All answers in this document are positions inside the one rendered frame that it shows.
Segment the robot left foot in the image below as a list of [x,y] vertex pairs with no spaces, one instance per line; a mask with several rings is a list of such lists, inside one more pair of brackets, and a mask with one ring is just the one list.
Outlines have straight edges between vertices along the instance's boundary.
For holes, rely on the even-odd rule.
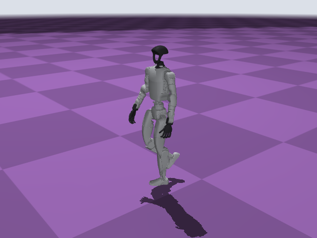
[[149,184],[152,186],[166,185],[168,183],[169,183],[168,178],[165,178],[165,180],[163,181],[161,180],[161,178],[149,181]]

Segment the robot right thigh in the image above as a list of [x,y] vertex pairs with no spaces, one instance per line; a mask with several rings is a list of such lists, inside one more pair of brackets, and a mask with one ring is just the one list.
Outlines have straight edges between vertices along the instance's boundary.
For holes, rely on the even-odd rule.
[[143,123],[142,123],[142,135],[143,135],[143,140],[145,145],[152,149],[154,148],[154,139],[150,138],[152,131],[153,131],[153,127],[154,127],[154,122],[152,121],[153,116],[152,116],[152,109],[146,110],[146,113],[144,115],[143,118]]

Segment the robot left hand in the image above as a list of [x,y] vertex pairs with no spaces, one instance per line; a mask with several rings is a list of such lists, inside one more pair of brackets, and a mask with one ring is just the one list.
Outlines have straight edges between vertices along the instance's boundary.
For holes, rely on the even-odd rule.
[[[166,119],[166,125],[165,125],[164,128],[159,132],[159,133],[161,133],[162,131],[164,131],[163,134],[162,134],[162,136],[160,136],[160,137],[163,137],[163,138],[170,138],[170,137],[171,137],[171,132],[172,132],[172,127],[171,127],[171,125],[173,125],[173,123],[168,123],[168,121],[169,121],[169,118]],[[165,134],[165,136],[164,136],[164,134]]]

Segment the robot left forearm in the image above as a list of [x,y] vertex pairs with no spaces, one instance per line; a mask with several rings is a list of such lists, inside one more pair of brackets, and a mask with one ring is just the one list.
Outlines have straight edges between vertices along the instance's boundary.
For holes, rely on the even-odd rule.
[[170,103],[168,103],[168,112],[167,112],[167,117],[169,118],[168,123],[173,123],[174,121],[174,115],[175,115],[175,107],[177,105],[177,99],[176,95],[172,94],[170,96]]

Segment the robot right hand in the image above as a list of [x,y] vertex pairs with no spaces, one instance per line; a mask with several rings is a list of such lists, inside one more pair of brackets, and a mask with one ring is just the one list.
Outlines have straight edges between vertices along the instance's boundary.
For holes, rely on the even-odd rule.
[[137,104],[134,104],[133,107],[132,107],[132,111],[131,111],[131,113],[129,114],[129,122],[130,122],[131,124],[134,124],[134,123],[135,123],[135,121],[134,121],[134,116],[135,116],[135,114],[136,114],[136,111],[138,110],[138,109],[136,109],[136,107],[137,107]]

